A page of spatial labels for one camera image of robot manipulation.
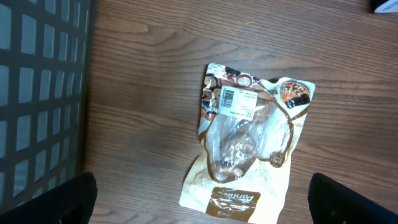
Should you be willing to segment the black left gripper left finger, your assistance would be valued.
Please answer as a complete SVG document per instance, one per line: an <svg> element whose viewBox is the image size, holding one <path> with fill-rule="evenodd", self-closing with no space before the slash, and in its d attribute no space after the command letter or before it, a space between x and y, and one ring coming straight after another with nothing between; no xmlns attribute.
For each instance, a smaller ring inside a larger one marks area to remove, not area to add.
<svg viewBox="0 0 398 224"><path fill-rule="evenodd" d="M1 215L1 224L88 223L98 194L96 179L85 172Z"/></svg>

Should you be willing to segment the dried mushroom pouch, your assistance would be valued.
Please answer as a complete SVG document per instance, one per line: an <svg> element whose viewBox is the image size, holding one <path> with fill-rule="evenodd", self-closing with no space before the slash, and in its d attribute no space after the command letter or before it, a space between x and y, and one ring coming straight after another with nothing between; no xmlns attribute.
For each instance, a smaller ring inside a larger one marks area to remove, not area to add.
<svg viewBox="0 0 398 224"><path fill-rule="evenodd" d="M198 127L203 150L183 182L179 204L218 218L276 223L314 91L311 82L270 82L210 63Z"/></svg>

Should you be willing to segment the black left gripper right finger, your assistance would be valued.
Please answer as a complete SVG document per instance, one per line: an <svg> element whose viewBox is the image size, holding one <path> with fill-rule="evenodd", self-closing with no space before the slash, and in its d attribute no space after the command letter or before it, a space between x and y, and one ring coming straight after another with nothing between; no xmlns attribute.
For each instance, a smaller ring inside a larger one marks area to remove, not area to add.
<svg viewBox="0 0 398 224"><path fill-rule="evenodd" d="M314 224L397 224L397 214L322 173L312 176L308 205Z"/></svg>

